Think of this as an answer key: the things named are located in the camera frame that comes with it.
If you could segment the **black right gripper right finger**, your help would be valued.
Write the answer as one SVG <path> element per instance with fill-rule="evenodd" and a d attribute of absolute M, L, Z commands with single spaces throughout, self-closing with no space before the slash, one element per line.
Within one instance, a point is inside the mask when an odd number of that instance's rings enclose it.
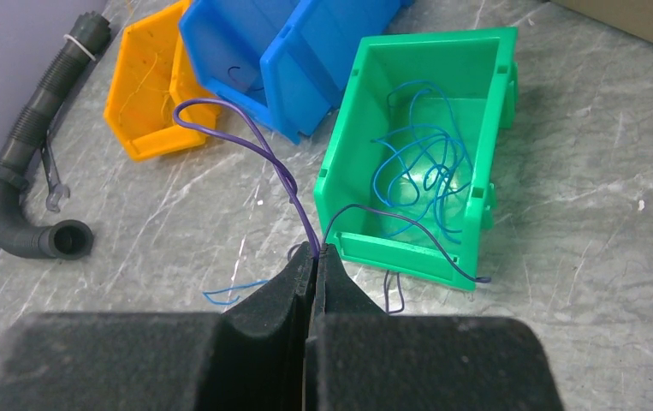
<path fill-rule="evenodd" d="M 335 245 L 321 246 L 315 274 L 310 334 L 317 334 L 316 322 L 327 314 L 383 315 L 383 309 L 347 274 Z"/>

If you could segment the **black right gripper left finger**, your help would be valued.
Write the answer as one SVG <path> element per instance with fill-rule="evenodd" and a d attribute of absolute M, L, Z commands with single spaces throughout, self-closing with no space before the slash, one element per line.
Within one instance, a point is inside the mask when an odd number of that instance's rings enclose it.
<path fill-rule="evenodd" d="M 224 340 L 305 340 L 315 274 L 311 247 L 303 242 L 277 275 L 223 315 Z"/>

